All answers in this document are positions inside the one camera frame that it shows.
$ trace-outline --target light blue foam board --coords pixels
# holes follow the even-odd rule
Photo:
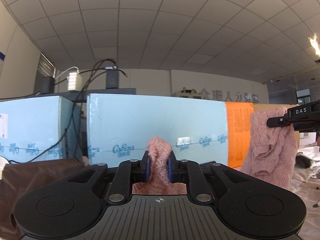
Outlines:
[[[26,98],[0,102],[0,115],[8,116],[7,138],[0,136],[0,156],[7,160],[27,162],[54,145],[65,133],[73,103],[60,96]],[[74,109],[75,127],[80,108]],[[34,161],[79,158],[73,123],[67,137]]]
[[[87,140],[91,164],[141,159],[150,139],[172,145],[177,160],[228,163],[224,102],[141,95],[90,94]]]

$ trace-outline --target drop ceiling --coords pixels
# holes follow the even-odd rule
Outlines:
[[[316,66],[320,0],[1,0],[64,70],[180,69],[257,82]]]

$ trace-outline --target pink sweater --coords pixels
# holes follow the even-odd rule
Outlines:
[[[285,107],[251,115],[250,148],[241,171],[276,186],[287,188],[293,173],[297,142],[292,125],[269,128],[269,117],[283,116]]]

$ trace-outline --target black cable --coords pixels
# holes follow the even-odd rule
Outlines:
[[[26,95],[26,96],[21,96],[21,97],[14,97],[14,98],[0,98],[0,100],[9,100],[9,99],[18,99],[18,98],[26,98],[26,97],[30,97],[30,96],[34,96],[35,94],[40,93],[40,91],[30,94],[30,95]]]
[[[100,74],[98,74],[97,76],[95,76],[95,77],[90,81],[90,83],[91,83],[93,80],[95,80],[98,76],[102,75],[102,74],[105,73],[105,72],[106,72],[106,71],[101,72]],[[90,83],[88,83],[88,85],[86,86],[86,89],[85,89],[84,93],[87,92],[87,89],[88,89]],[[75,149],[75,151],[74,151],[74,157],[75,157],[75,155],[76,155],[76,150],[77,150],[78,146],[79,146],[79,148],[80,148],[80,150],[81,150],[81,152],[82,152],[82,155],[84,156],[84,150],[83,150],[83,148],[82,148],[82,146],[81,146],[81,142],[80,142],[80,141],[81,141],[81,140],[80,140],[80,131],[81,131],[81,110],[82,110],[82,105],[83,105],[83,103],[80,104],[80,117],[79,117],[79,123],[78,123],[78,132],[77,132],[77,129],[76,129],[76,124],[75,124],[74,116],[73,116],[73,114],[72,114],[73,128],[75,129],[75,133],[76,133],[76,137],[77,137],[77,144],[76,144],[76,149]]]
[[[65,129],[65,133],[60,137],[59,141],[56,142],[56,143],[55,143],[54,145],[52,145],[51,147],[49,147],[48,149],[44,150],[42,153],[40,153],[40,154],[39,154],[38,156],[36,156],[35,158],[33,158],[33,159],[31,159],[31,160],[29,160],[29,161],[27,161],[27,162],[24,162],[24,163],[29,163],[29,162],[34,161],[36,158],[40,157],[41,155],[43,155],[43,154],[46,153],[47,151],[51,150],[52,148],[56,147],[56,146],[63,140],[63,138],[67,135],[67,131],[68,131],[68,129],[69,129],[70,125],[71,125],[72,119],[73,119],[73,113],[74,113],[74,109],[75,109],[75,107],[76,107],[76,101],[78,100],[78,98],[80,97],[80,95],[81,95],[84,91],[87,91],[90,83],[91,83],[93,80],[95,80],[95,79],[96,79],[98,76],[100,76],[101,74],[107,72],[107,71],[104,71],[104,72],[99,73],[98,75],[96,75],[94,78],[92,78],[92,77],[94,76],[94,74],[95,74],[95,73],[97,72],[97,70],[98,70],[98,69],[95,69],[95,67],[97,66],[97,64],[100,63],[99,67],[101,67],[102,63],[105,62],[105,61],[110,61],[110,59],[104,59],[104,60],[100,60],[100,61],[96,62],[96,63],[94,64],[94,66],[92,67],[92,70],[90,70],[90,71],[91,71],[91,75],[90,75],[89,79],[87,80],[87,82],[86,82],[86,83],[84,84],[84,86],[82,87],[81,91],[78,93],[75,101],[73,102],[73,105],[72,105],[72,114],[71,114],[71,117],[70,117],[70,119],[69,119],[69,123],[68,123],[68,125],[67,125],[67,128]],[[9,160],[8,162],[9,162],[9,163],[10,163],[10,162],[20,163],[20,162],[14,161],[14,160]]]
[[[86,73],[86,72],[89,72],[89,71],[92,71],[92,69],[85,70],[85,71],[81,71],[81,72],[79,72],[79,74]],[[59,81],[58,83],[55,83],[54,85],[58,85],[58,84],[60,84],[61,82],[66,81],[67,79],[68,79],[68,78],[65,78],[65,79]]]

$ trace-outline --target orange poster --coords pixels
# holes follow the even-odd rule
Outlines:
[[[240,167],[250,145],[252,103],[226,102],[228,117],[228,166]]]

